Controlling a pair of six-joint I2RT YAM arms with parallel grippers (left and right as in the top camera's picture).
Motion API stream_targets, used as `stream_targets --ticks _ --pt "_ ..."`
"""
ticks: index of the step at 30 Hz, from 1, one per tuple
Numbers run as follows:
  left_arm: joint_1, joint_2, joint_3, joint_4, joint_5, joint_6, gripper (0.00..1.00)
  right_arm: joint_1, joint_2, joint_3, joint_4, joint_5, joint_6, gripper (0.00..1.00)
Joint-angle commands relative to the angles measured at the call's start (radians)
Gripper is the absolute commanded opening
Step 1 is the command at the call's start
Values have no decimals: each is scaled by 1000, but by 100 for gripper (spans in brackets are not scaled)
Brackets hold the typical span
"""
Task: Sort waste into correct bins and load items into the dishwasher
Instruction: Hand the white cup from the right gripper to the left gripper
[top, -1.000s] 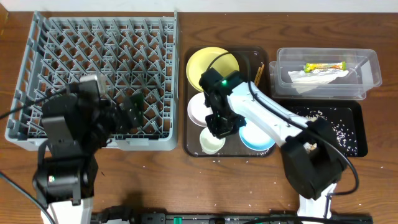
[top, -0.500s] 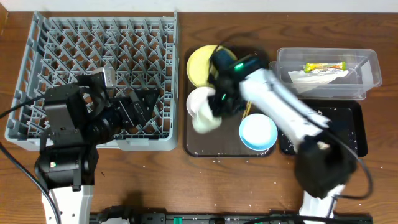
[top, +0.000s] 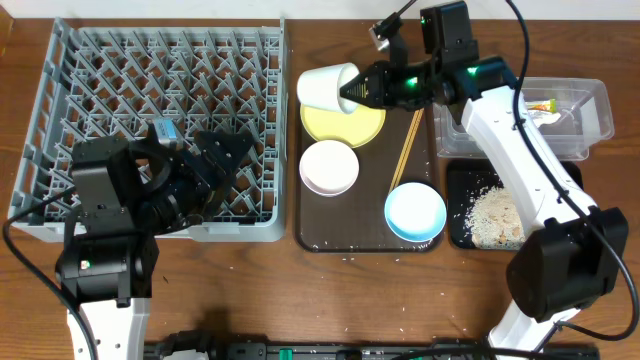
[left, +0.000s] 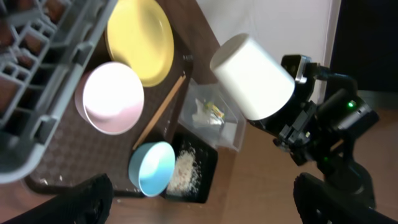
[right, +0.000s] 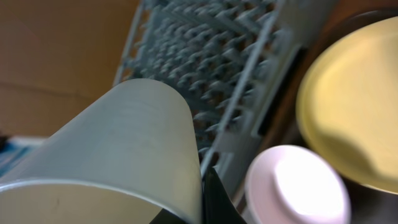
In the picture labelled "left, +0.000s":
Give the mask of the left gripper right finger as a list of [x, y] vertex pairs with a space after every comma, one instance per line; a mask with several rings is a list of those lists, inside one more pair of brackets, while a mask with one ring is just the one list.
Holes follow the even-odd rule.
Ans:
[[293, 196], [304, 224], [397, 224], [306, 172], [296, 177]]

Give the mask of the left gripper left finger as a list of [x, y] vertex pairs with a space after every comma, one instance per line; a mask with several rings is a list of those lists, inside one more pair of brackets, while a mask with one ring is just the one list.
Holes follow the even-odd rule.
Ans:
[[105, 223], [113, 197], [111, 180], [106, 174], [98, 174], [5, 223]]

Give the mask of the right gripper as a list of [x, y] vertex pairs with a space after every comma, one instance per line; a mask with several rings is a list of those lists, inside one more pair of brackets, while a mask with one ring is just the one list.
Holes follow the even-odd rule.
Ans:
[[294, 78], [295, 88], [289, 101], [273, 115], [249, 121], [249, 124], [274, 136], [273, 143], [288, 152], [293, 161], [304, 165], [308, 159], [305, 147], [310, 138], [306, 137], [305, 128], [315, 113], [315, 104], [309, 102], [315, 86], [311, 74], [312, 60], [304, 55], [285, 55], [282, 67]]

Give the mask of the white cup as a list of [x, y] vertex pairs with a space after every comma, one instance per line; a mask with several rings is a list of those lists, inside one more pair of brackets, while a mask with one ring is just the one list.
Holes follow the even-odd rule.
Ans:
[[293, 77], [246, 33], [227, 40], [210, 69], [249, 120], [278, 112], [295, 90]]

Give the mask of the light blue bowl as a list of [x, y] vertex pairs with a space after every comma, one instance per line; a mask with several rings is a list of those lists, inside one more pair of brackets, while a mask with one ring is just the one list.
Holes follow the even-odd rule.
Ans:
[[175, 160], [174, 149], [169, 143], [145, 143], [130, 158], [129, 180], [146, 197], [158, 196], [167, 188], [174, 174]]

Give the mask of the green snack wrapper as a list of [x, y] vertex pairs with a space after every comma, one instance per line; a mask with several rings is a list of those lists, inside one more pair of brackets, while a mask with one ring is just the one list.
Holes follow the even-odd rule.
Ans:
[[224, 119], [224, 113], [213, 102], [205, 103], [205, 109], [210, 110], [217, 118]]

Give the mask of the white paper napkin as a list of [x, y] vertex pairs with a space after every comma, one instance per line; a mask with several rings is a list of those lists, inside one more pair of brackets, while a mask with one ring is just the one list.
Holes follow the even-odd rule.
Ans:
[[210, 110], [206, 110], [205, 104], [203, 104], [199, 99], [195, 100], [195, 104], [197, 106], [197, 112], [192, 114], [194, 126], [221, 126], [224, 123], [224, 119], [217, 118], [210, 112]]

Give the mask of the yellow plate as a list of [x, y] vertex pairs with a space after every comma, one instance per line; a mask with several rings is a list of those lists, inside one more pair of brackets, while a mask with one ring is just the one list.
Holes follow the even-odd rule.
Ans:
[[105, 32], [109, 56], [131, 67], [144, 87], [159, 85], [174, 60], [170, 22], [155, 0], [119, 0]]

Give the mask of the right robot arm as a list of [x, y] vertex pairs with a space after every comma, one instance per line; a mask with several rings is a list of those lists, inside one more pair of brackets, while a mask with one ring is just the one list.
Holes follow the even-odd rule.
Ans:
[[285, 55], [281, 65], [297, 80], [292, 97], [275, 114], [250, 124], [273, 135], [298, 166], [315, 161], [326, 184], [375, 208], [372, 178], [353, 151], [379, 116], [357, 95], [356, 80], [304, 55]]

